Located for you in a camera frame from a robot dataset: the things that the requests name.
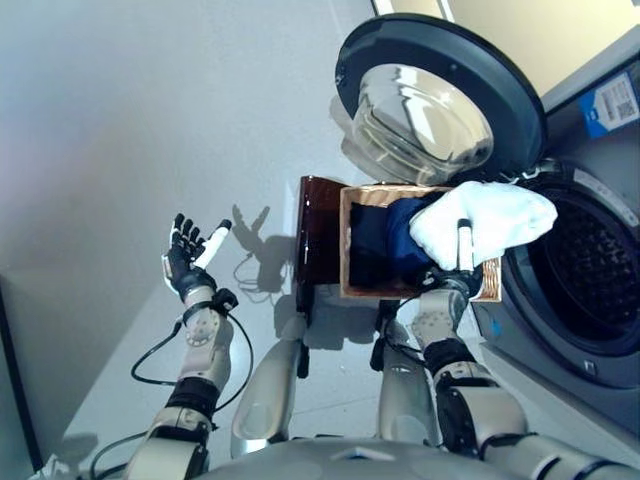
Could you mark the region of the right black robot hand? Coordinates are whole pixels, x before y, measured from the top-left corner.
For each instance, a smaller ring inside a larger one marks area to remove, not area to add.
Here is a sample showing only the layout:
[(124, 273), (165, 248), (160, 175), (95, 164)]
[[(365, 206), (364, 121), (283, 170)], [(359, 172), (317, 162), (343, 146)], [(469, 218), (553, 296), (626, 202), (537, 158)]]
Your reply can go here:
[(422, 292), (441, 289), (457, 290), (467, 299), (480, 296), (483, 289), (483, 267), (474, 260), (472, 222), (468, 218), (459, 219), (455, 234), (455, 265), (445, 269), (448, 251), (442, 255), (432, 248), (426, 250), (432, 266), (425, 272)]

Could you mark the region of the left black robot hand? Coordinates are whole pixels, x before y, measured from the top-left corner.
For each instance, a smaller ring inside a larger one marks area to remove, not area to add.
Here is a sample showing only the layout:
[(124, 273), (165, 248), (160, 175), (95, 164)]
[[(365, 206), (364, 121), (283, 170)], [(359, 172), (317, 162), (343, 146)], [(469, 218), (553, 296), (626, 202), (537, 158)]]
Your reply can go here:
[(183, 213), (174, 217), (169, 231), (169, 248), (161, 257), (161, 264), (165, 284), (182, 302), (200, 287), (211, 293), (216, 291), (216, 282), (207, 272), (207, 267), (232, 226), (229, 219), (222, 219), (209, 236), (202, 236), (191, 218)]

